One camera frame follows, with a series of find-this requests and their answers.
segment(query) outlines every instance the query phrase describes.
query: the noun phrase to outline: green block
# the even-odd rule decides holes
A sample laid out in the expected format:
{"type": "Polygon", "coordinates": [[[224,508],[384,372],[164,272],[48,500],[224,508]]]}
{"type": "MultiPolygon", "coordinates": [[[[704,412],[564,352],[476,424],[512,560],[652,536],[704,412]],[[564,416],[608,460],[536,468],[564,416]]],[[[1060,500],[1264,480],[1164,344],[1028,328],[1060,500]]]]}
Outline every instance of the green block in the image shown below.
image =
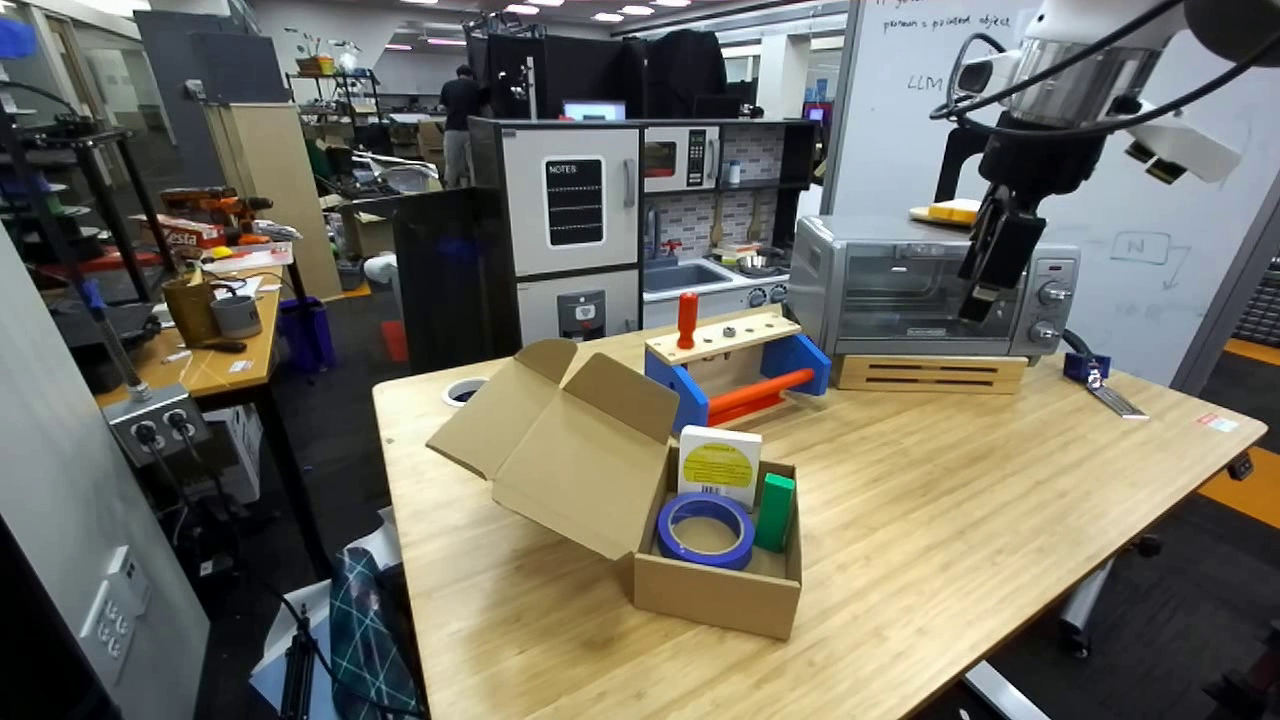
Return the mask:
{"type": "Polygon", "coordinates": [[[796,480],[780,472],[764,472],[756,496],[756,548],[788,552],[796,520],[796,480]]]}

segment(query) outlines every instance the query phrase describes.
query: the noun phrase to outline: toy tool bench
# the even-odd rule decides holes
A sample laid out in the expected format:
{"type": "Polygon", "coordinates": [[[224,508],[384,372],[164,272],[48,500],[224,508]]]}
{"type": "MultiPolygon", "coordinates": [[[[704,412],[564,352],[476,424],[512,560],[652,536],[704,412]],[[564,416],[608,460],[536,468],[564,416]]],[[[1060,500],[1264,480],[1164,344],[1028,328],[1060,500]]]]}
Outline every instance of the toy tool bench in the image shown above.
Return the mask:
{"type": "Polygon", "coordinates": [[[680,396],[680,432],[764,412],[784,392],[824,396],[832,360],[776,308],[696,324],[696,296],[680,296],[680,328],[644,344],[644,376],[680,396]]]}

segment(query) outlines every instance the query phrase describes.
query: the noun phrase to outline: cardboard box on floor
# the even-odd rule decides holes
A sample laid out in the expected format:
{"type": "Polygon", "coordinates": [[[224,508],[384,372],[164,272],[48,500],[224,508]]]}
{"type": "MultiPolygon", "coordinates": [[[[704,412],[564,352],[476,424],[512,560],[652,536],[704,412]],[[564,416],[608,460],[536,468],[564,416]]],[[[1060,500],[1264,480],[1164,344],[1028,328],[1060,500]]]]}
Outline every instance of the cardboard box on floor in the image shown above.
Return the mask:
{"type": "Polygon", "coordinates": [[[788,556],[756,548],[748,572],[660,556],[652,520],[676,492],[680,400],[612,356],[580,372],[572,360],[564,340],[524,348],[428,444],[492,480],[496,504],[616,560],[636,608],[788,640],[804,588],[800,512],[788,556]]]}

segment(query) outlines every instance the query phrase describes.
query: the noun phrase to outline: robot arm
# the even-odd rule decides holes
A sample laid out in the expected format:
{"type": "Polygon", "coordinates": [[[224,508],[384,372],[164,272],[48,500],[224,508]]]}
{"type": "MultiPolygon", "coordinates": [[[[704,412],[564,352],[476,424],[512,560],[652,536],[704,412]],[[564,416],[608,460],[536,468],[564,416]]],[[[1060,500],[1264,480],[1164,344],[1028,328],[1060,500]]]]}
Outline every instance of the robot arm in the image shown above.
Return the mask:
{"type": "MultiPolygon", "coordinates": [[[[1108,132],[1144,120],[1140,92],[1180,28],[1236,60],[1236,76],[1252,64],[1280,64],[1280,0],[1044,0],[1020,48],[1008,52],[1008,88],[980,100],[948,96],[936,112],[980,128],[968,112],[1004,100],[996,128],[984,128],[980,176],[992,188],[960,268],[968,280],[964,320],[984,320],[996,292],[1028,268],[1044,236],[1040,204],[1076,192],[1108,132]]],[[[1136,124],[1132,132],[1132,156],[1160,180],[1176,180],[1180,164],[1200,164],[1208,180],[1232,168],[1232,152],[1176,124],[1136,124]]]]}

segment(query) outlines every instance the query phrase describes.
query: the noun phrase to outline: wooden table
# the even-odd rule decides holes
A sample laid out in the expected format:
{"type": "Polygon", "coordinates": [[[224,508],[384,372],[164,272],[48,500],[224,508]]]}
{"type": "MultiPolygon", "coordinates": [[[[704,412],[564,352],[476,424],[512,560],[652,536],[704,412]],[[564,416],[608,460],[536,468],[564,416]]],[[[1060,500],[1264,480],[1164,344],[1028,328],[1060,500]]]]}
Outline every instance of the wooden table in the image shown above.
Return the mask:
{"type": "MultiPolygon", "coordinates": [[[[640,336],[600,340],[640,368],[640,336]]],[[[424,448],[444,388],[376,388],[432,716],[904,716],[1240,456],[1264,424],[1116,376],[1116,420],[1056,360],[1020,396],[828,392],[740,428],[800,464],[788,644],[636,612],[612,564],[492,504],[424,448]]]]}
{"type": "MultiPolygon", "coordinates": [[[[144,348],[132,352],[132,368],[148,388],[184,384],[200,408],[228,408],[252,404],[264,420],[264,440],[276,456],[280,484],[288,508],[300,524],[304,552],[316,576],[332,576],[332,560],[324,552],[312,496],[304,472],[292,456],[292,440],[284,416],[272,396],[272,356],[276,356],[276,320],[280,320],[280,280],[264,280],[256,296],[260,332],[244,340],[244,352],[212,352],[212,348],[184,348],[176,328],[164,328],[144,348]]],[[[128,388],[96,396],[100,408],[128,400],[128,388]]]]}

